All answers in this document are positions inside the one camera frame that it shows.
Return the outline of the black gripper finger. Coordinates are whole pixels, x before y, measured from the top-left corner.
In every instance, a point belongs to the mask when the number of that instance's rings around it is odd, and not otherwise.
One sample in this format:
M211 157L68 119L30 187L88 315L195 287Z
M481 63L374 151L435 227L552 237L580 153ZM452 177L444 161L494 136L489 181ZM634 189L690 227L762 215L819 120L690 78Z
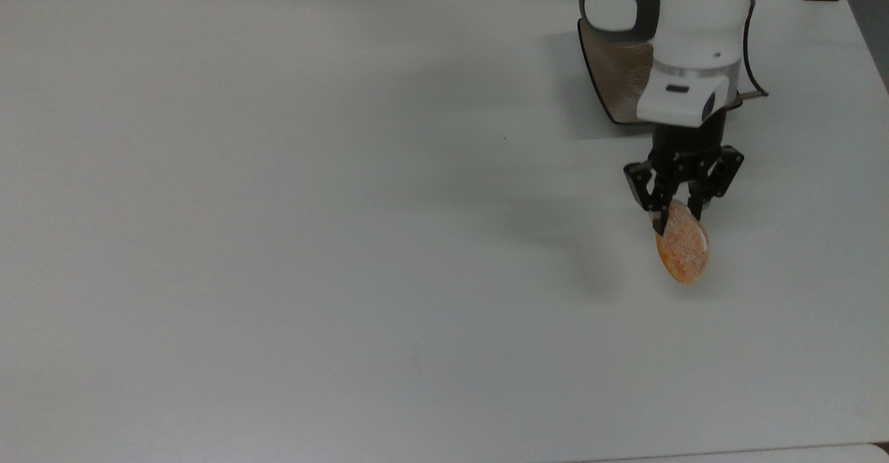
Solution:
M695 219L701 220L709 203L727 193L744 160L745 156L736 148L722 146L696 162L692 180L687 185L686 203Z
M660 174L651 160L632 162L623 168L635 202L647 211L658 236L663 236L670 220L670 205L679 182L672 174Z

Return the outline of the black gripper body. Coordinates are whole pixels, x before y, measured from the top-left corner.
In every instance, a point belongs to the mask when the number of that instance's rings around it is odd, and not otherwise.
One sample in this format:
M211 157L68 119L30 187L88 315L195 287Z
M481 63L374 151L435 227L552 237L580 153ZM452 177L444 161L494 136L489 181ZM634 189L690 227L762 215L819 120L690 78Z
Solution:
M723 146L725 112L715 112L698 128L655 124L649 160L654 171L671 172L693 158L700 159Z

